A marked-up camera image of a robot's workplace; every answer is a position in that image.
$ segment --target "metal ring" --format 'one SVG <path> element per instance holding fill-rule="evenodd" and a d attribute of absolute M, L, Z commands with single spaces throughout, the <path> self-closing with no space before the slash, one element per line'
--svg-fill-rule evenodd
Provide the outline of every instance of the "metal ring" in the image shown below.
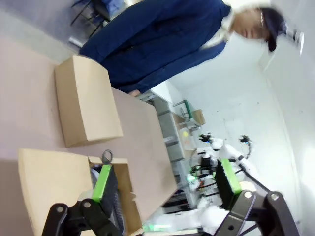
<path fill-rule="evenodd" d="M 108 165 L 112 163 L 113 160 L 113 152 L 109 149 L 105 150 L 102 155 L 102 162 L 104 165 Z"/>

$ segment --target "man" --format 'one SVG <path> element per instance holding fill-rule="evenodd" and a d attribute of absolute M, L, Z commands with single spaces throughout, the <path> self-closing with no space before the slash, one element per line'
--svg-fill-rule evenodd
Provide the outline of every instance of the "man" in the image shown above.
<path fill-rule="evenodd" d="M 234 12 L 221 0 L 143 0 L 80 50 L 109 73 L 113 87 L 137 96 L 216 57 L 235 32 L 276 48 L 283 16 L 272 8 Z"/>

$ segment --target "bolt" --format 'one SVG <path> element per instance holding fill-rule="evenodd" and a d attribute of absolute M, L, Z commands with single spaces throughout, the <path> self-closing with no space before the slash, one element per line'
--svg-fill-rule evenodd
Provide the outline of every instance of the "bolt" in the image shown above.
<path fill-rule="evenodd" d="M 251 198 L 251 197 L 252 197 L 252 193 L 251 193 L 251 192 L 246 192 L 246 193 L 244 194 L 244 196 L 245 196 L 246 198 Z"/>
<path fill-rule="evenodd" d="M 272 200 L 276 201 L 279 198 L 279 196 L 276 193 L 274 193 L 271 195 L 271 198 Z"/>
<path fill-rule="evenodd" d="M 57 211 L 58 212 L 62 212 L 63 211 L 63 207 L 62 206 L 57 207 Z"/>
<path fill-rule="evenodd" d="M 91 206 L 91 203 L 85 202 L 85 203 L 83 203 L 83 206 L 84 206 L 85 208 L 89 208 L 89 207 Z"/>

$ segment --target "baseball cap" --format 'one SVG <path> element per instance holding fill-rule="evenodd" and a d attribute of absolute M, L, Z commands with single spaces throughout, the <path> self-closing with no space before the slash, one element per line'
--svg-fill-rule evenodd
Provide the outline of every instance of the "baseball cap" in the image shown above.
<path fill-rule="evenodd" d="M 277 47 L 277 37 L 286 34 L 286 23 L 282 14 L 271 7 L 261 7 L 265 25 L 270 32 L 270 38 L 267 40 L 268 49 L 273 52 Z"/>

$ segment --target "black chair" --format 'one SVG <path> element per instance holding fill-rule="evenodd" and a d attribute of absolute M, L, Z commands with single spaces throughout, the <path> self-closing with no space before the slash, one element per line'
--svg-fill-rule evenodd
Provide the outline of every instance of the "black chair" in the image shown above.
<path fill-rule="evenodd" d="M 75 2 L 71 8 L 74 6 L 81 4 L 85 2 L 85 0 L 79 0 Z M 94 11 L 94 14 L 92 17 L 87 18 L 82 13 L 83 11 L 89 7 L 89 5 L 92 5 L 92 10 Z M 110 22 L 110 15 L 107 11 L 106 5 L 102 2 L 102 0 L 89 0 L 85 6 L 82 8 L 82 10 L 79 12 L 79 14 L 73 19 L 70 25 L 73 25 L 73 23 L 79 18 L 79 16 L 82 15 L 85 17 L 89 22 L 93 23 L 93 20 L 96 17 L 101 17 L 103 20 L 100 21 L 99 24 L 96 25 L 96 28 L 93 30 L 93 32 L 90 34 L 89 38 L 92 37 L 92 35 L 97 31 L 98 28 L 103 26 L 103 21 Z"/>

